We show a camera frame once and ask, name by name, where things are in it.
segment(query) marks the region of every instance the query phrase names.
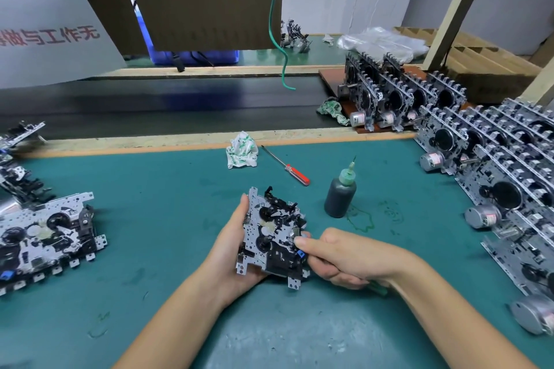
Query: blue plastic bin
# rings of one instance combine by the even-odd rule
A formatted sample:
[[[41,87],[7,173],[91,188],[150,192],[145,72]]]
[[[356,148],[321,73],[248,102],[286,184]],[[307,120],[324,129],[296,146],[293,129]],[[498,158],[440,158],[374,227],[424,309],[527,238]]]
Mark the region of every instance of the blue plastic bin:
[[[150,55],[150,59],[152,60],[152,63],[158,66],[173,65],[173,59],[172,59],[173,56],[171,55],[170,51],[154,50],[154,44],[152,44],[152,40],[150,39],[148,30],[146,29],[146,25],[138,9],[136,11],[136,15],[138,20],[138,25],[140,26],[140,30],[142,31],[142,37],[144,38],[144,42],[146,43],[146,48],[148,49],[148,54]],[[200,60],[199,62],[192,58],[192,56],[190,55],[190,51],[181,51],[178,54],[179,54],[179,58],[181,59],[184,65],[209,66],[209,64],[205,61],[205,59],[201,55],[198,54],[197,51],[193,51],[192,54],[194,55],[194,57]],[[204,54],[204,56],[206,56],[214,65],[235,65],[239,61],[238,50],[203,51],[202,54]]]

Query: red chinese text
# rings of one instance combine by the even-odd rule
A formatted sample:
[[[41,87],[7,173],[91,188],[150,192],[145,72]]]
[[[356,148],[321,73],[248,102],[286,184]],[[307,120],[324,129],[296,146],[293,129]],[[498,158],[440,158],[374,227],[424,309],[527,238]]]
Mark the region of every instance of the red chinese text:
[[[100,38],[100,33],[92,25],[74,28],[62,27],[46,30],[0,30],[0,47],[9,46],[47,46],[65,44]]]

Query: white paper scrap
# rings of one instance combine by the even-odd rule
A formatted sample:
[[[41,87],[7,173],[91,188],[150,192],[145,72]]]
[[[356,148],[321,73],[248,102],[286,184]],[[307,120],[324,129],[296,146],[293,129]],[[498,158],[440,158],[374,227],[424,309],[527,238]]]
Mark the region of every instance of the white paper scrap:
[[[0,6],[0,89],[125,67],[87,0],[0,0]]]

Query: hand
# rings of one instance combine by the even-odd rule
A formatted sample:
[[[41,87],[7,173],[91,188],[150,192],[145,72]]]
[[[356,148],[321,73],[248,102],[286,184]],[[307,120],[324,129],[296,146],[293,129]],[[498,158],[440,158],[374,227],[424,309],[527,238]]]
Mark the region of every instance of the hand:
[[[221,229],[201,270],[212,278],[222,306],[226,308],[236,298],[261,282],[266,274],[259,267],[248,265],[245,275],[237,274],[237,254],[244,240],[244,218],[248,213],[248,196],[243,194],[240,204],[229,222]]]
[[[319,240],[296,237],[296,247],[308,255],[312,270],[325,280],[348,289],[362,289],[371,280],[384,285],[415,255],[371,238],[327,228]]]

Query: green cable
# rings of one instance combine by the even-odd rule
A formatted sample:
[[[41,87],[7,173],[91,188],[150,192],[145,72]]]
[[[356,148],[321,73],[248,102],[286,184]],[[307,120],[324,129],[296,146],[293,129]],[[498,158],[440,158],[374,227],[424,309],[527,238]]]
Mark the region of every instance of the green cable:
[[[281,71],[281,82],[282,82],[282,85],[284,87],[286,87],[287,89],[290,89],[291,91],[295,91],[296,88],[293,88],[292,86],[288,86],[286,83],[285,83],[285,68],[287,67],[287,63],[289,62],[289,57],[287,55],[287,52],[285,50],[283,50],[283,48],[277,44],[277,42],[275,41],[275,38],[273,37],[273,32],[272,32],[272,18],[273,18],[273,6],[275,6],[275,0],[272,0],[272,5],[271,7],[269,8],[269,38],[272,39],[272,43],[273,45],[279,50],[281,51],[281,53],[283,53],[283,55],[285,56],[285,64],[282,65],[282,71]]]

